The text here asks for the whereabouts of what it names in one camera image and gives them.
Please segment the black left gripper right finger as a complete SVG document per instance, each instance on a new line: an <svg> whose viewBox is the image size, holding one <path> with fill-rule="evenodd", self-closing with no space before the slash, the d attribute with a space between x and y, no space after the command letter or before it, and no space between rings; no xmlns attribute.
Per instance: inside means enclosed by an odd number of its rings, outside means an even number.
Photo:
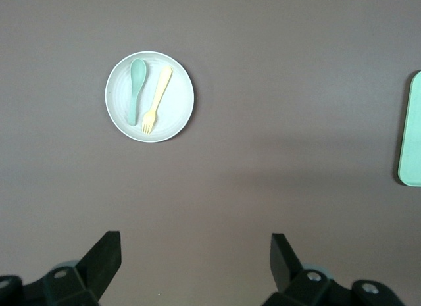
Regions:
<svg viewBox="0 0 421 306"><path fill-rule="evenodd" d="M270 270L277 291L265 305L350 305L351 291L322 271L305 268L284 234L272 234Z"/></svg>

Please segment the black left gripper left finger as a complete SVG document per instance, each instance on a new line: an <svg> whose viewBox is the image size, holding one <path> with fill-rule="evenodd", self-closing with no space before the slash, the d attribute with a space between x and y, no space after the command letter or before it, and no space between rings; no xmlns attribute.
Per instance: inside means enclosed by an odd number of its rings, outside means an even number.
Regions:
<svg viewBox="0 0 421 306"><path fill-rule="evenodd" d="M121 266L119 231L108 231L74 266L61 266L23 287L25 305L98 305Z"/></svg>

